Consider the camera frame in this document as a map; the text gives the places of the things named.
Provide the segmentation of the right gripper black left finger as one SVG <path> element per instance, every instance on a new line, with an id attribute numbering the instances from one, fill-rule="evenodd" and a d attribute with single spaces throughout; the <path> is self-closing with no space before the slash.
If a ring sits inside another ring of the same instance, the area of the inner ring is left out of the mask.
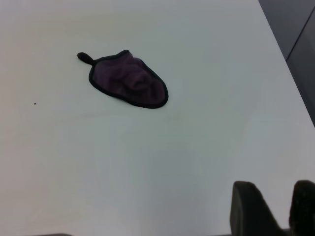
<path id="1" fill-rule="evenodd" d="M 230 228 L 233 236 L 286 235 L 265 202 L 259 189 L 251 182 L 233 184 Z"/>

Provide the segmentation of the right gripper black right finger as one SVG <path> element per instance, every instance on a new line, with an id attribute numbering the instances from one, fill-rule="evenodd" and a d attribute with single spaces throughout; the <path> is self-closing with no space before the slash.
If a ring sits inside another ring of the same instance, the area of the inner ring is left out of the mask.
<path id="1" fill-rule="evenodd" d="M 289 216 L 293 236 L 315 235 L 315 184 L 309 180 L 296 182 Z"/>

